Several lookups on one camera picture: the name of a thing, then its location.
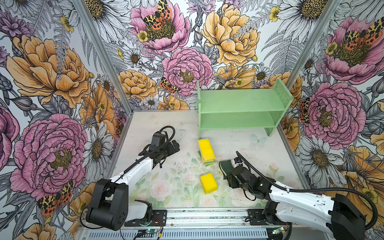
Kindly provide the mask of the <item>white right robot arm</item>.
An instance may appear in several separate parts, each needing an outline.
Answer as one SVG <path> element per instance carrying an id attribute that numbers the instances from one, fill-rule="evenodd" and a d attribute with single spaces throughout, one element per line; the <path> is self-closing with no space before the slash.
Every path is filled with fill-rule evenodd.
<path id="1" fill-rule="evenodd" d="M 267 201 L 260 217 L 269 224 L 297 223 L 336 240 L 365 238 L 366 218 L 344 195 L 296 193 L 271 178 L 256 177 L 242 165 L 234 167 L 231 161 L 220 162 L 219 166 L 231 188 L 240 188 L 255 199 Z"/>

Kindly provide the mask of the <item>yellow sponge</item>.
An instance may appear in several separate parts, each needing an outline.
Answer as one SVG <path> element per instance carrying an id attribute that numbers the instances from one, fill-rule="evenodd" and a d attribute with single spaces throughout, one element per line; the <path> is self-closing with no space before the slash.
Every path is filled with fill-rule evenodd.
<path id="1" fill-rule="evenodd" d="M 210 163 L 215 161 L 215 154 L 209 139 L 198 140 L 200 154 L 203 163 Z"/>

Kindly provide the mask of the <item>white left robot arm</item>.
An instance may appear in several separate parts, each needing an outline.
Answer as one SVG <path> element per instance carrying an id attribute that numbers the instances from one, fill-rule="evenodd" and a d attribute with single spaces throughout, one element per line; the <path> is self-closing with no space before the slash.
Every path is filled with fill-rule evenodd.
<path id="1" fill-rule="evenodd" d="M 167 157 L 179 151 L 180 145 L 175 140 L 159 146 L 147 145 L 123 172 L 111 179 L 98 180 L 87 206 L 86 221 L 114 231 L 127 222 L 150 223 L 154 218 L 152 204 L 142 200 L 131 202 L 131 188 L 155 166 L 161 166 Z"/>

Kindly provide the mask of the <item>dark green scouring sponge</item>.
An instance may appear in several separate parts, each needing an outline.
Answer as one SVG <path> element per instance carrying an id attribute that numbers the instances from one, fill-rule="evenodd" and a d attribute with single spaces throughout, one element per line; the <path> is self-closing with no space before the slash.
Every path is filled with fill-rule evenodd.
<path id="1" fill-rule="evenodd" d="M 226 161 L 220 161 L 219 167 L 223 173 L 224 179 L 227 180 L 228 177 L 234 171 L 234 169 L 237 167 L 237 164 L 234 162 L 234 160 L 226 160 Z"/>

